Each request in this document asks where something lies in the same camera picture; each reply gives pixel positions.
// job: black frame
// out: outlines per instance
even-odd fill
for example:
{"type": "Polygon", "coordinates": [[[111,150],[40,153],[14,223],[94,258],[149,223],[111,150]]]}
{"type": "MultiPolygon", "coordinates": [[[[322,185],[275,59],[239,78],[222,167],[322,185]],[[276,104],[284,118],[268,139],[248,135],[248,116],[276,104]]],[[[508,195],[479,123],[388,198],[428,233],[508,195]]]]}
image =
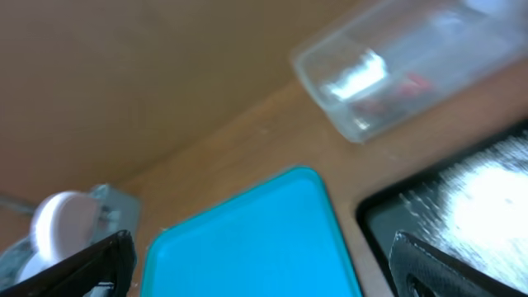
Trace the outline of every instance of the black frame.
{"type": "Polygon", "coordinates": [[[352,210],[355,214],[356,221],[360,225],[361,232],[365,236],[367,243],[371,251],[374,253],[376,261],[383,272],[385,279],[389,283],[390,289],[395,295],[398,295],[396,285],[394,284],[393,277],[389,269],[389,259],[384,255],[383,250],[379,243],[376,241],[374,234],[371,232],[367,223],[368,213],[371,209],[378,205],[382,205],[390,200],[396,199],[398,194],[405,192],[413,188],[417,184],[421,184],[425,181],[431,181],[439,177],[438,173],[446,170],[456,163],[463,161],[464,159],[474,155],[479,151],[483,151],[493,146],[495,143],[506,140],[510,136],[518,136],[523,131],[528,130],[528,119],[524,119],[521,122],[513,125],[512,127],[499,132],[479,143],[469,146],[468,148],[462,149],[455,155],[444,158],[440,162],[426,167],[418,173],[411,175],[410,177],[404,178],[402,181],[398,181],[391,186],[387,186],[381,191],[369,196],[363,200],[355,210],[352,210]]]}

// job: desk surface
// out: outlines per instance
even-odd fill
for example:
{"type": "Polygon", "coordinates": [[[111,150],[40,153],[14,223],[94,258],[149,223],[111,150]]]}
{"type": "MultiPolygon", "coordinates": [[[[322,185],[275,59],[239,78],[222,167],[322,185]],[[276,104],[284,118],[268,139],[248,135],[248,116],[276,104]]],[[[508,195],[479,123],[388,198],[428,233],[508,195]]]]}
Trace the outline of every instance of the desk surface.
{"type": "Polygon", "coordinates": [[[144,256],[165,228],[303,164],[328,187],[364,294],[390,296],[354,209],[384,186],[524,119],[526,78],[523,61],[366,144],[348,143],[302,86],[290,82],[209,137],[118,185],[143,201],[130,295],[139,295],[144,256]]]}

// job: clear plastic container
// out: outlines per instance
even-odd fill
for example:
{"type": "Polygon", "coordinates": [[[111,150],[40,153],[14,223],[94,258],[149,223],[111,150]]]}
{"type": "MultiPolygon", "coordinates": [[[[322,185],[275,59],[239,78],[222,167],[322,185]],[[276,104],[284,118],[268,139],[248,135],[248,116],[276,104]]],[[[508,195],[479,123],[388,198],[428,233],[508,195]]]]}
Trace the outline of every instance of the clear plastic container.
{"type": "Polygon", "coordinates": [[[360,143],[524,57],[527,7],[382,2],[299,47],[293,65],[337,129],[360,143]]]}

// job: blue plastic tray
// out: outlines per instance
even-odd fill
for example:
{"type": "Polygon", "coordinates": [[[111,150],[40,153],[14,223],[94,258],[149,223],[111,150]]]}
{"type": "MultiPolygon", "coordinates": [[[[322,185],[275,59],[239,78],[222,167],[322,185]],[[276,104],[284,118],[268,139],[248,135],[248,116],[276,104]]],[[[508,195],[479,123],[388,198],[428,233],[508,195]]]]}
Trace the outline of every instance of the blue plastic tray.
{"type": "Polygon", "coordinates": [[[318,174],[294,168],[162,233],[143,297],[361,296],[318,174]]]}

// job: brown surface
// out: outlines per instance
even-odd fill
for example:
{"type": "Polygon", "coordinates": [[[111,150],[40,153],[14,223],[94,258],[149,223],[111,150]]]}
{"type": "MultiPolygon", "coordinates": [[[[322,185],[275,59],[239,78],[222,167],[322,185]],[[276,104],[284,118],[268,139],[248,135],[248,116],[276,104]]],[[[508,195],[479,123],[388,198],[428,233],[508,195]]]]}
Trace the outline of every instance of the brown surface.
{"type": "Polygon", "coordinates": [[[30,232],[31,217],[0,207],[0,254],[30,232]]]}
{"type": "Polygon", "coordinates": [[[381,187],[525,118],[527,77],[524,61],[367,144],[344,140],[290,82],[211,136],[120,184],[144,202],[131,295],[138,295],[144,255],[163,229],[295,164],[312,167],[326,182],[365,295],[390,295],[352,211],[381,187]]]}
{"type": "Polygon", "coordinates": [[[358,0],[0,4],[0,189],[115,182],[286,84],[292,47],[358,0]]]}

